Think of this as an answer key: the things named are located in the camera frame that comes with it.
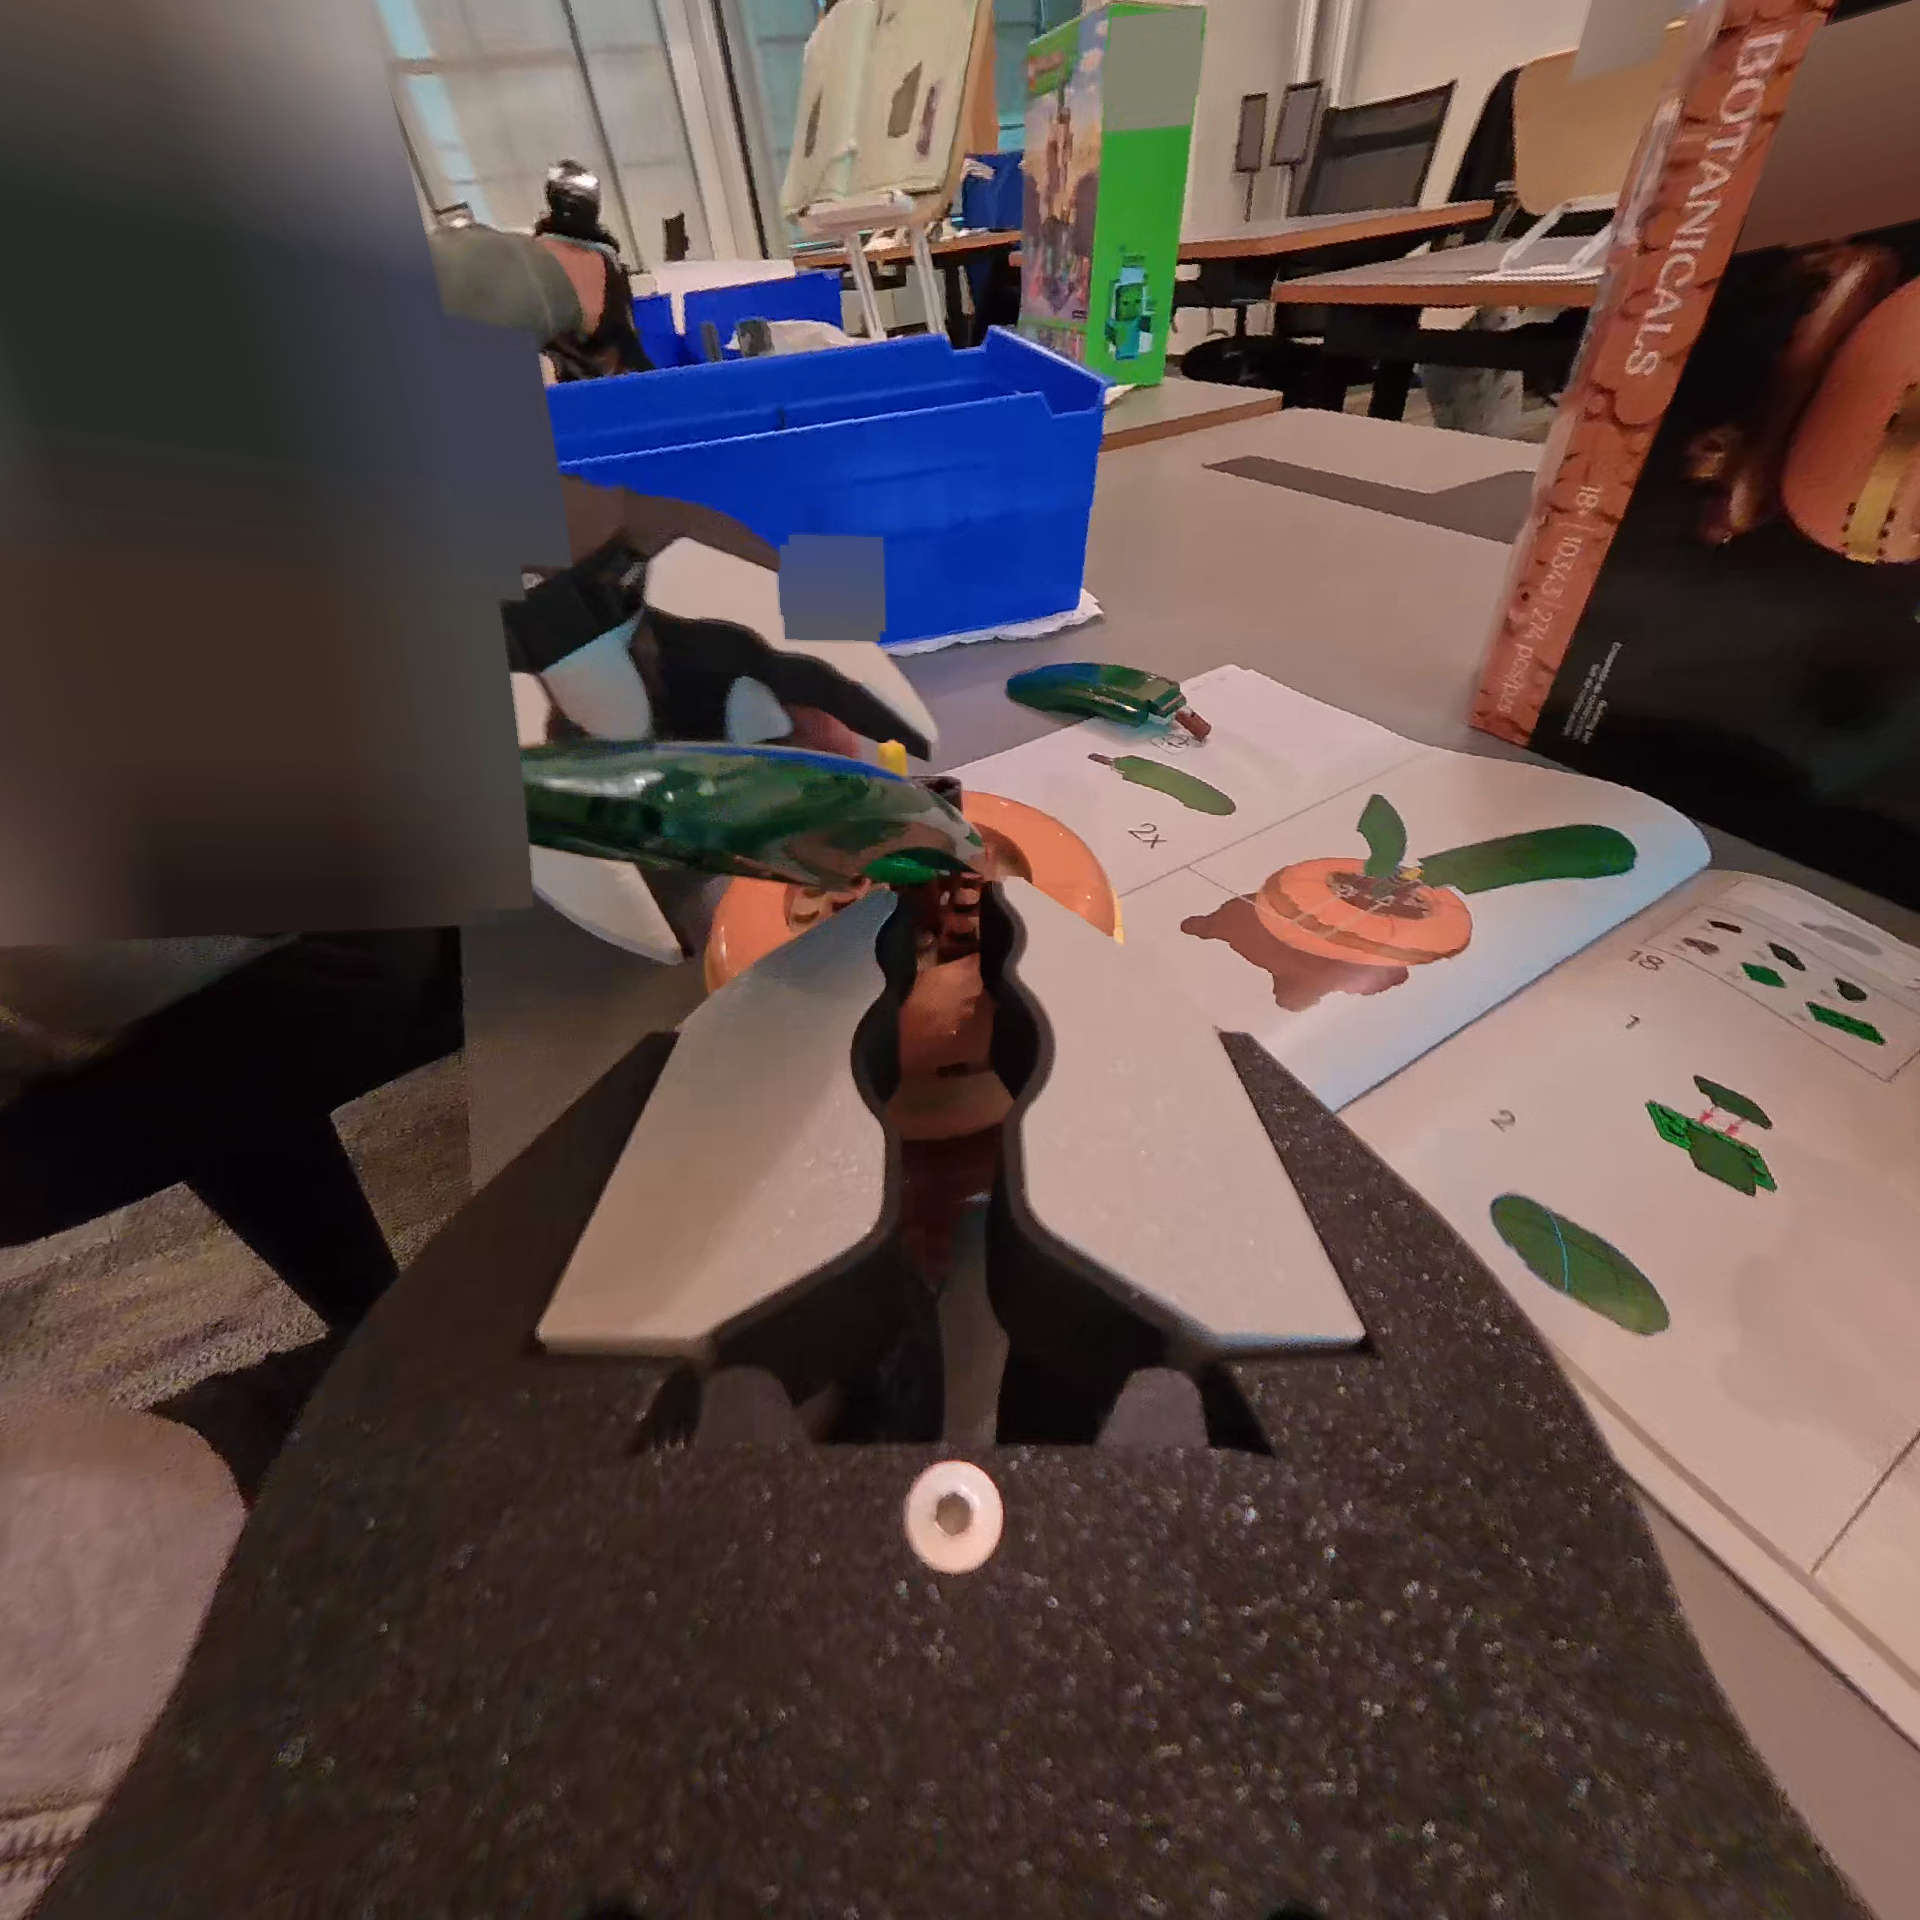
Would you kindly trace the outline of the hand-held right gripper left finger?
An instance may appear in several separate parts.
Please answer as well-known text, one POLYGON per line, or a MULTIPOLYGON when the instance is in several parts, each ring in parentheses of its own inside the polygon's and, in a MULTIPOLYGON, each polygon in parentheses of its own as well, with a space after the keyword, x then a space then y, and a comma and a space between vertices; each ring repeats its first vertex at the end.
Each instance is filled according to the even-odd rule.
POLYGON ((714 989, 672 1038, 539 1320, 548 1356, 754 1360, 882 1234, 884 1127, 854 1077, 893 896, 857 896, 714 989))

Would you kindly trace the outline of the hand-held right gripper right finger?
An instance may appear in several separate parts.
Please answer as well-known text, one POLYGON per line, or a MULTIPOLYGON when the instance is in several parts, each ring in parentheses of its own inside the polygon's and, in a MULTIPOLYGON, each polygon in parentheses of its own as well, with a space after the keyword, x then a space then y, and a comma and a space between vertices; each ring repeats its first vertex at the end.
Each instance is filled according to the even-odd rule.
POLYGON ((1039 1366, 1353 1351, 1361 1315, 1222 1032, 1031 881, 986 888, 986 1287, 1039 1366))

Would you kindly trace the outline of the green toy brick leaf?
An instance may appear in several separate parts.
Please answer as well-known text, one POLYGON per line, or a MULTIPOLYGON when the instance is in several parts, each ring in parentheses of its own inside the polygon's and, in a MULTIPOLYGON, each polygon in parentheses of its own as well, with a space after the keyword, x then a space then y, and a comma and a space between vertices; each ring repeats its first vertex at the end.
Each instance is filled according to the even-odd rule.
POLYGON ((1003 693, 1019 709, 1139 737, 1177 737, 1193 745, 1212 737, 1212 722, 1188 706, 1174 678, 1121 663, 1043 663, 1007 677, 1003 693))
POLYGON ((821 891, 986 872, 955 802, 854 756, 578 737, 521 748, 520 781, 544 851, 821 891))

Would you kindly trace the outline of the toy brick flower pot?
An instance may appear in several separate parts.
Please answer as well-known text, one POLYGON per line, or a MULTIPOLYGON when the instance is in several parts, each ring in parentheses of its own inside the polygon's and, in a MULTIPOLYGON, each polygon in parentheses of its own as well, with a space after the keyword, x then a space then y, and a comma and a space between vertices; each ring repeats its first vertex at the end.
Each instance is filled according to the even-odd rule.
MULTIPOLYGON (((1064 821, 950 777, 935 784, 948 788, 979 833, 989 878, 1028 878, 1080 920, 1121 936, 1113 884, 1064 821)), ((868 888, 866 878, 844 888, 732 878, 717 891, 701 951, 706 989, 728 987, 868 888)), ((989 1192, 994 1135, 1013 1102, 989 1064, 994 1009, 979 976, 979 891, 979 878, 948 878, 941 901, 916 906, 916 981, 896 1014, 902 1077, 887 1120, 902 1135, 902 1234, 928 1287, 944 1287, 953 1271, 962 1210, 989 1192)))

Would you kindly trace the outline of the grey desk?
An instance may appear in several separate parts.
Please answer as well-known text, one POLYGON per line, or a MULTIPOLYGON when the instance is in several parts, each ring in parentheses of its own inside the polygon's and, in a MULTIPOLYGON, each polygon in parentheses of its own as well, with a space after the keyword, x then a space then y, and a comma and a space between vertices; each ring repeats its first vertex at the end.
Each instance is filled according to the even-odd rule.
MULTIPOLYGON (((1403 737, 1505 756, 1465 709, 1538 459, 1528 439, 1306 408, 1104 451, 1086 548, 1104 619, 902 669, 948 764, 1039 730, 1003 699, 1023 656, 1174 678, 1236 663, 1403 737)), ((690 965, 605 946, 544 905, 469 923, 462 972, 467 1187, 692 1004, 690 965)), ((1916 1917, 1916 1746, 1688 1528, 1656 1502, 1641 1516, 1775 1783, 1877 1917, 1916 1917)))

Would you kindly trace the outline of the wooden top office desk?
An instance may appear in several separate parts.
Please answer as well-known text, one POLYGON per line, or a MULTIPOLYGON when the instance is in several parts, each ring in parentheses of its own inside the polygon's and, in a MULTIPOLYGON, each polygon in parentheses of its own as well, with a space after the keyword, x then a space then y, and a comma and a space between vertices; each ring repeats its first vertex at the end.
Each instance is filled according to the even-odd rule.
POLYGON ((1399 422, 1424 372, 1519 372, 1553 396, 1597 301, 1597 265, 1563 275, 1614 216, 1575 207, 1575 230, 1505 267, 1516 198, 1288 216, 1271 229, 1186 237, 1177 311, 1230 311, 1235 329, 1182 352, 1177 372, 1283 396, 1283 408, 1341 410, 1364 379, 1367 414, 1399 422))

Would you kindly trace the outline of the person's left hand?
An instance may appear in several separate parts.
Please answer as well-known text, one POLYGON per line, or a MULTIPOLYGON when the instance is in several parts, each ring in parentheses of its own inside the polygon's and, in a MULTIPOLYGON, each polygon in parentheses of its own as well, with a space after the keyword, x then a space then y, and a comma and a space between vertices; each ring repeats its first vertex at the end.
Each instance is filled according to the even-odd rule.
POLYGON ((659 737, 857 756, 923 730, 916 709, 891 703, 896 684, 876 678, 887 660, 863 643, 792 647, 734 619, 650 613, 637 663, 659 737))

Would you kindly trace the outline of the blue plastic bin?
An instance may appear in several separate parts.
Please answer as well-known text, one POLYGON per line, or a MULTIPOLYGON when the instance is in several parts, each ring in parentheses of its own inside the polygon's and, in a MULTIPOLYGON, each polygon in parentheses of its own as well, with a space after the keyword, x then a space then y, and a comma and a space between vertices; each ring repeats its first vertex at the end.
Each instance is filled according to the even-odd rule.
POLYGON ((1107 387, 1007 329, 742 357, 544 387, 563 473, 678 499, 784 552, 868 538, 882 643, 1076 611, 1107 387))
POLYGON ((633 301, 637 339, 657 367, 798 357, 853 347, 837 271, 746 275, 743 260, 659 267, 633 301))

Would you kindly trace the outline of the white instruction booklet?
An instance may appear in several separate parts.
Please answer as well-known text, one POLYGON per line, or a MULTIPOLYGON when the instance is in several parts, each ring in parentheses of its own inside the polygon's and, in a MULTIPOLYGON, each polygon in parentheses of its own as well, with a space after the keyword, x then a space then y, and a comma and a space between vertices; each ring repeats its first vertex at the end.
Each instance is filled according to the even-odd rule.
POLYGON ((1916 1738, 1916 951, 1670 806, 1222 666, 953 764, 1486 1261, 1641 1491, 1916 1738))

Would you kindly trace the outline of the beige board on easel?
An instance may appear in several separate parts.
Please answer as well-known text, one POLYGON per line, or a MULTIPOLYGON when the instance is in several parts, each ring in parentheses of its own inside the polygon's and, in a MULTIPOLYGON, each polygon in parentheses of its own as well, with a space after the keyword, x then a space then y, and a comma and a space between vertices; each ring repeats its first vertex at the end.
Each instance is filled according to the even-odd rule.
POLYGON ((931 230, 958 198, 972 152, 994 139, 991 4, 837 4, 806 34, 780 216, 838 246, 863 322, 879 335, 866 237, 896 229, 935 335, 948 298, 931 230))

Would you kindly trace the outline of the green toy set box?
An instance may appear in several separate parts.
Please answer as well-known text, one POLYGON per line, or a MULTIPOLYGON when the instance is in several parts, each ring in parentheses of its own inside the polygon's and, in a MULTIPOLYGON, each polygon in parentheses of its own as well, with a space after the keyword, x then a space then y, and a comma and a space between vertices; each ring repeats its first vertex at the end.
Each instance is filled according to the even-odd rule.
POLYGON ((1096 4, 1026 57, 1019 335, 1162 382, 1204 57, 1195 4, 1096 4))

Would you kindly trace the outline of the dark orchid print box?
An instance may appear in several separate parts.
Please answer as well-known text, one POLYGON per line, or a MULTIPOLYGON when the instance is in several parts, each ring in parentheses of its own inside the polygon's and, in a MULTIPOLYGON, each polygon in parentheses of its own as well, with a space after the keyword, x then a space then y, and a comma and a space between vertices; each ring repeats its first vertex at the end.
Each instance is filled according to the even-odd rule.
POLYGON ((1916 906, 1916 4, 1703 4, 1469 724, 1916 906))

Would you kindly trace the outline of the person's grey hoodie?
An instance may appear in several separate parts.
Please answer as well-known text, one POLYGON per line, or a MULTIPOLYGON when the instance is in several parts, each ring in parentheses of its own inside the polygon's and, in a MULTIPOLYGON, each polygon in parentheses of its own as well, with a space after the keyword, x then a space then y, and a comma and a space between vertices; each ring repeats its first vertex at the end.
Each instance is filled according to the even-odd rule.
POLYGON ((192 1431, 2 1404, 2 1917, 29 1917, 119 1786, 244 1526, 192 1431))

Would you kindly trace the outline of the black office chair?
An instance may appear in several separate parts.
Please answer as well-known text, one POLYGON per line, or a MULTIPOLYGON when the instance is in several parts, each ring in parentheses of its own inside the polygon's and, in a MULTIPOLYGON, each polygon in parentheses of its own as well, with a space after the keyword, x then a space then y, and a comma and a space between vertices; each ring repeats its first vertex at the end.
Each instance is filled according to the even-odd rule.
POLYGON ((1324 108, 1293 216, 1391 213, 1416 206, 1455 84, 1388 101, 1324 108))

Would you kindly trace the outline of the tan office chair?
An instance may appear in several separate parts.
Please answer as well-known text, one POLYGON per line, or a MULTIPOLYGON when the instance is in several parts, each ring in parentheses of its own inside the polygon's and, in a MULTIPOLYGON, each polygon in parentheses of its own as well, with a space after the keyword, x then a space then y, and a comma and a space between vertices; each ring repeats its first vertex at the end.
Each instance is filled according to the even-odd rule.
POLYGON ((1587 79, 1576 54, 1545 54, 1519 69, 1513 91, 1516 237, 1589 235, 1618 206, 1644 125, 1678 71, 1678 34, 1644 62, 1587 79))

